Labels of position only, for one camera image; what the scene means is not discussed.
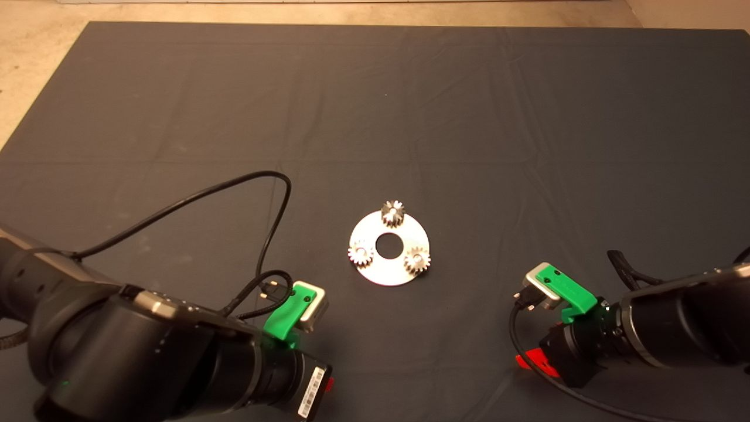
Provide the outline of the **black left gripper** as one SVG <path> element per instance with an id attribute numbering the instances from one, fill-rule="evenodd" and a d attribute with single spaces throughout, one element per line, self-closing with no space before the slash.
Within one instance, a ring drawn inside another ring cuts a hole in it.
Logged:
<path id="1" fill-rule="evenodd" d="M 314 421 L 334 387 L 333 366 L 276 339 L 264 339 L 259 353 L 258 403 Z"/>

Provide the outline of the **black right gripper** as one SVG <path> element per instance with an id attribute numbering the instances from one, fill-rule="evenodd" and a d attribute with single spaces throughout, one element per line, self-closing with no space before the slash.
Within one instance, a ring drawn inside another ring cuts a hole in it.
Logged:
<path id="1" fill-rule="evenodd" d="M 570 324 L 553 326 L 539 342 L 541 350 L 526 350 L 525 356 L 547 376 L 560 377 L 565 386 L 585 387 L 610 368 L 604 345 L 608 313 L 607 305 L 597 305 Z M 515 360 L 521 368 L 532 369 L 519 353 Z"/>

